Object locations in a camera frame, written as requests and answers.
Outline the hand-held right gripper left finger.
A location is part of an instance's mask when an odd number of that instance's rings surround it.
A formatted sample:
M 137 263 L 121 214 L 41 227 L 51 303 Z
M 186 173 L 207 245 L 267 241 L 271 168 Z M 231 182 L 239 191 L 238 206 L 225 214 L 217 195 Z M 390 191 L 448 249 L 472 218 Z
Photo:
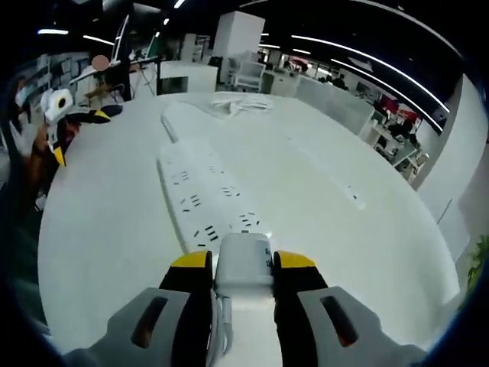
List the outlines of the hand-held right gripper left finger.
M 159 287 L 110 317 L 105 335 L 63 360 L 68 366 L 208 366 L 212 332 L 212 253 L 180 256 Z

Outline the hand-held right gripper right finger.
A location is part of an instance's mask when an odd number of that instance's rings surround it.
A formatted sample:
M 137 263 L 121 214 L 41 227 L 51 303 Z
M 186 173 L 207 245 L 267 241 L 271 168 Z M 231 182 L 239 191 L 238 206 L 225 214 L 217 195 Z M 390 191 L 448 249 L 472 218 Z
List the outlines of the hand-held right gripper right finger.
M 274 322 L 285 366 L 420 366 L 425 352 L 401 345 L 375 312 L 330 287 L 304 255 L 276 251 Z

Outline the person's left hand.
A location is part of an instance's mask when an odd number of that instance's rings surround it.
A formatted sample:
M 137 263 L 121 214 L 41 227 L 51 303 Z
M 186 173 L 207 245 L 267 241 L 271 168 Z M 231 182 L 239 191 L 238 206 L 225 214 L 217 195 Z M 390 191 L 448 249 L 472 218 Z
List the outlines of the person's left hand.
M 79 134 L 80 126 L 81 124 L 79 122 L 63 120 L 63 143 L 66 148 L 70 146 L 72 140 Z

